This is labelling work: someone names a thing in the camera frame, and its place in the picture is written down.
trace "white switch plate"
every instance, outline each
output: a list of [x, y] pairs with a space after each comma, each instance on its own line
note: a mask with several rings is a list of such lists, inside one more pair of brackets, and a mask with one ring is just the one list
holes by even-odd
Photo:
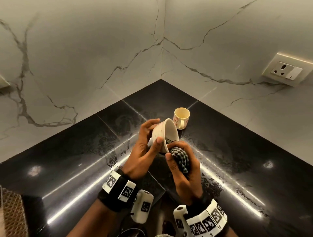
[[10, 84], [0, 75], [0, 89], [9, 86]]
[[[280, 75], [280, 73], [279, 75], [273, 73], [274, 69], [280, 66], [280, 63], [285, 63], [288, 65], [285, 68], [286, 73], [284, 76]], [[282, 53], [277, 53], [267, 68], [264, 70], [262, 75], [290, 86], [297, 86], [312, 70], [312, 62], [308, 62]]]

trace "person's right hand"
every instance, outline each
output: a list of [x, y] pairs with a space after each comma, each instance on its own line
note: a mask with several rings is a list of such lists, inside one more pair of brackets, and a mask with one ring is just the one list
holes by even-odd
[[200, 162], [197, 160], [191, 147], [187, 143], [174, 141], [167, 145], [169, 150], [173, 147], [179, 147], [183, 149], [189, 157], [191, 169], [188, 174], [189, 180], [187, 180], [183, 173], [179, 170], [176, 161], [172, 157], [172, 154], [165, 154], [166, 162], [173, 174], [177, 194], [186, 205], [191, 205], [192, 201], [195, 198], [200, 198], [203, 193], [201, 185]]

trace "electrical outlet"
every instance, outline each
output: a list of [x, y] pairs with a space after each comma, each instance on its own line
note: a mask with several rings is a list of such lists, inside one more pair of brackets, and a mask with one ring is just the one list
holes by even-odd
[[7, 81], [3, 78], [3, 77], [1, 77], [1, 75], [0, 75], [0, 89], [1, 88], [4, 88], [4, 87], [7, 87], [7, 86], [9, 86], [10, 84], [9, 83], [7, 83]]
[[288, 75], [288, 73], [290, 73], [294, 68], [295, 66], [278, 62], [276, 66], [273, 68], [273, 70], [271, 71], [271, 73], [279, 77], [286, 77], [286, 75]]
[[277, 53], [262, 75], [290, 86], [297, 86], [312, 70], [312, 62]]

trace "marble wall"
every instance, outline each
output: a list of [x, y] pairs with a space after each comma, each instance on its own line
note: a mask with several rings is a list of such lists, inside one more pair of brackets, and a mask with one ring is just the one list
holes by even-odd
[[2, 0], [0, 162], [161, 77], [165, 0]]
[[309, 0], [167, 0], [162, 79], [313, 164], [313, 74], [297, 88], [260, 76], [277, 52], [313, 60], [312, 9]]

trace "person's left hand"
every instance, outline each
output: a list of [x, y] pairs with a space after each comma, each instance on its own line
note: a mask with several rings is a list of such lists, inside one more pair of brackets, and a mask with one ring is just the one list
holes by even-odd
[[150, 119], [140, 127], [138, 140], [122, 168], [122, 171], [132, 180], [138, 180], [148, 172], [155, 156], [161, 150], [163, 138], [158, 137], [147, 152], [148, 141], [151, 137], [152, 130], [159, 122], [159, 118]]

